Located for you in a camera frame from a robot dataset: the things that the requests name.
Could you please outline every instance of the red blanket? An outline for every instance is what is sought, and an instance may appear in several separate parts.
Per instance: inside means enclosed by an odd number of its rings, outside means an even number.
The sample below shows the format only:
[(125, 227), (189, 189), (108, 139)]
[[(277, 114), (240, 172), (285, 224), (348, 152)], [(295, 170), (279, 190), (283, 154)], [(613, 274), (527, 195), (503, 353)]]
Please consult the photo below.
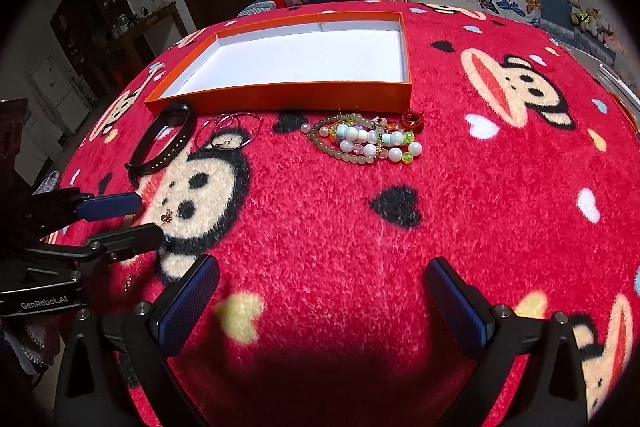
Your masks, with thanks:
[[(640, 144), (623, 111), (539, 29), (411, 3), (330, 9), (403, 13), (412, 107), (425, 112), (422, 155), (409, 165), (336, 161), (300, 133), (321, 118), (311, 114), (264, 114), (261, 133), (237, 152), (190, 144), (140, 188), (145, 211), (135, 222), (161, 225), (169, 253), (93, 279), (95, 309), (153, 300), (209, 252), (220, 287), (170, 365), (212, 425), (430, 425), (472, 368), (422, 285), (427, 262), (443, 255), (492, 303), (570, 315), (578, 344), (591, 346), (583, 368), (593, 412), (629, 356), (640, 309)], [(76, 152), (63, 187), (131, 190), (124, 163), (152, 121), (143, 100), (191, 49), (174, 46), (158, 58), (164, 70), (130, 84)], [(170, 223), (161, 220), (167, 208)], [(78, 223), (56, 241), (79, 244), (122, 224)]]

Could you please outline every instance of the white heart print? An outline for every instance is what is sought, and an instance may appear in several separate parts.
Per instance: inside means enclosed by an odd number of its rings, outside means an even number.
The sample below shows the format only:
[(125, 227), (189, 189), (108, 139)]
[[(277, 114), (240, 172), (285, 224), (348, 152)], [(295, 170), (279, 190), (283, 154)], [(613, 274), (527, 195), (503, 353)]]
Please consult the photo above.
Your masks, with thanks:
[(479, 140), (490, 140), (500, 131), (500, 128), (494, 122), (479, 114), (468, 114), (465, 120), (471, 126), (469, 134)]
[(596, 196), (588, 188), (583, 188), (578, 192), (578, 200), (575, 202), (578, 210), (592, 223), (600, 220), (600, 211), (596, 206)]

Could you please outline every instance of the pearl bead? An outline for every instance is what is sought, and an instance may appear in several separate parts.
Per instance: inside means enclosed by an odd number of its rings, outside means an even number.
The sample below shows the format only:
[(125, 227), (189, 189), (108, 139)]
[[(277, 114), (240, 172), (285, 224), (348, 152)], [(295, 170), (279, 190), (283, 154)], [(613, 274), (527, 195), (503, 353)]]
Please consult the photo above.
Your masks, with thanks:
[(412, 156), (420, 156), (422, 153), (422, 145), (420, 145), (420, 142), (411, 142), (408, 149)]
[(353, 142), (349, 140), (342, 140), (340, 142), (340, 150), (345, 153), (350, 153), (353, 151)]
[(398, 147), (393, 147), (393, 149), (389, 149), (389, 159), (392, 162), (399, 162), (402, 159), (402, 151), (398, 149)]
[(347, 137), (346, 137), (347, 129), (348, 129), (348, 127), (347, 127), (345, 124), (341, 123), (341, 124), (340, 124), (336, 129), (335, 129), (335, 137), (336, 137), (338, 140), (344, 140), (345, 138), (347, 138)]
[(404, 134), (400, 131), (393, 131), (391, 133), (391, 144), (392, 145), (402, 145), (404, 143)]
[(366, 146), (363, 147), (362, 153), (365, 156), (375, 156), (376, 155), (376, 146), (372, 143), (367, 143)]
[(344, 137), (351, 142), (355, 142), (358, 139), (358, 130), (355, 127), (348, 127)]

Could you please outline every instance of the black bracelet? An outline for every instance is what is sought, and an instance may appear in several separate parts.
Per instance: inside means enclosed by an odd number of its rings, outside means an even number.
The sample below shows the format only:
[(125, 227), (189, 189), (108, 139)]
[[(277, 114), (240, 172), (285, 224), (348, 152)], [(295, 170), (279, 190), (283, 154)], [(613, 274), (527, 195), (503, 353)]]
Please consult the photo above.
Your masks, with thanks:
[[(156, 141), (156, 136), (165, 127), (176, 127), (181, 125), (181, 129), (171, 143), (165, 147), (158, 156), (142, 163), (149, 150)], [(196, 115), (191, 107), (185, 103), (175, 103), (162, 110), (158, 117), (152, 122), (149, 129), (146, 130), (145, 136), (142, 137), (140, 143), (133, 151), (129, 163), (124, 166), (129, 171), (129, 182), (134, 188), (140, 187), (140, 176), (147, 176), (161, 171), (169, 163), (171, 163), (180, 151), (184, 149), (193, 135), (196, 128)]]

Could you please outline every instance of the blue sofa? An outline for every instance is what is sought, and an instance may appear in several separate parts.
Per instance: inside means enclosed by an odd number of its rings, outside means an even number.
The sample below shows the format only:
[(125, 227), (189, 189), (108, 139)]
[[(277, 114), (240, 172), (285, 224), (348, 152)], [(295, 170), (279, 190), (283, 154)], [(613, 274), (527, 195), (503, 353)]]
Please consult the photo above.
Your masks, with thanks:
[(612, 66), (616, 54), (608, 50), (591, 34), (580, 31), (571, 24), (571, 5), (567, 0), (540, 0), (542, 3), (542, 18), (540, 29), (547, 32), (558, 41), (565, 42), (593, 57), (607, 66)]

